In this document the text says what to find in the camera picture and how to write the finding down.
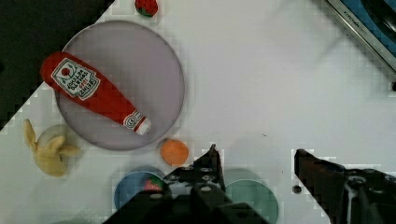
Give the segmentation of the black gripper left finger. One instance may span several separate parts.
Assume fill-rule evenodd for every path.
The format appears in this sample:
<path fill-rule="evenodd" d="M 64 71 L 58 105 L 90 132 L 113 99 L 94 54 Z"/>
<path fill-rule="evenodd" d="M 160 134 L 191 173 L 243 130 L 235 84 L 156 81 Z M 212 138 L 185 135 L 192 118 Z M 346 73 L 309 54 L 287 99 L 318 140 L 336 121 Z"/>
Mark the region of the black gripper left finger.
<path fill-rule="evenodd" d="M 223 169 L 217 146 L 188 166 L 176 168 L 163 178 L 163 185 L 173 194 L 190 194 L 195 185 L 210 184 L 225 190 Z"/>

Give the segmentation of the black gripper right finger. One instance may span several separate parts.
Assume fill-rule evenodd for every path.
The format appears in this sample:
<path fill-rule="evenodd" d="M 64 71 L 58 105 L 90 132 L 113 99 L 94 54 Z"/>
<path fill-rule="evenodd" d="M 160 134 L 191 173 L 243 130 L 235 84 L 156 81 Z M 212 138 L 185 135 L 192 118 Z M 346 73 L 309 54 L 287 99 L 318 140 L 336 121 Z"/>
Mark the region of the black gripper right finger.
<path fill-rule="evenodd" d="M 347 169 L 304 149 L 294 155 L 294 173 L 331 224 L 396 224 L 396 182 L 376 169 Z"/>

